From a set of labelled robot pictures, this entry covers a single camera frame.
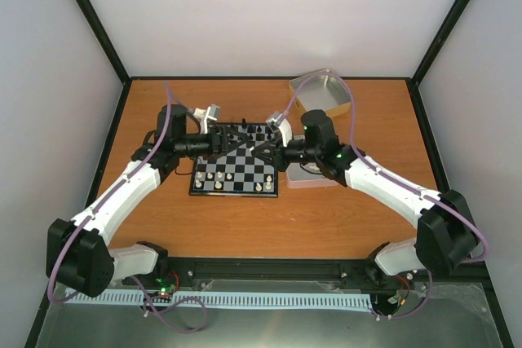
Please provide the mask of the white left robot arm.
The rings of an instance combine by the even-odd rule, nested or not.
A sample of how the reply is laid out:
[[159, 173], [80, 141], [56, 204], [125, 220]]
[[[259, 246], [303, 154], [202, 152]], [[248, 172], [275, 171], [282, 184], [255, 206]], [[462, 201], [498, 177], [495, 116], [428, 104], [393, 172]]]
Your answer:
[[48, 299], [56, 303], [56, 284], [88, 297], [99, 296], [112, 282], [133, 275], [150, 284], [168, 279], [168, 252], [140, 241], [127, 248], [110, 249], [115, 233], [135, 207], [156, 190], [183, 158], [218, 157], [249, 141], [230, 126], [208, 126], [216, 109], [189, 111], [167, 104], [157, 116], [157, 127], [114, 183], [81, 213], [68, 221], [55, 220], [47, 232], [46, 274]]

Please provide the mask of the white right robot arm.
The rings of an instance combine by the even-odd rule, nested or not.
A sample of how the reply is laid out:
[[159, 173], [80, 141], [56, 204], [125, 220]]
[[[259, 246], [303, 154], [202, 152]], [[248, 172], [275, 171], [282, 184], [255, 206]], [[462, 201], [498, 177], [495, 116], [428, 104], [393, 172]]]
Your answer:
[[274, 137], [252, 148], [252, 155], [279, 172], [292, 163], [312, 163], [322, 176], [371, 196], [416, 231], [415, 237], [384, 243], [366, 258], [365, 274], [373, 286], [382, 287], [390, 277], [414, 270], [448, 277], [469, 260], [480, 236], [462, 194], [419, 186], [342, 143], [331, 118], [321, 109], [305, 112], [301, 123], [304, 135], [296, 139], [290, 123], [274, 113], [267, 120]]

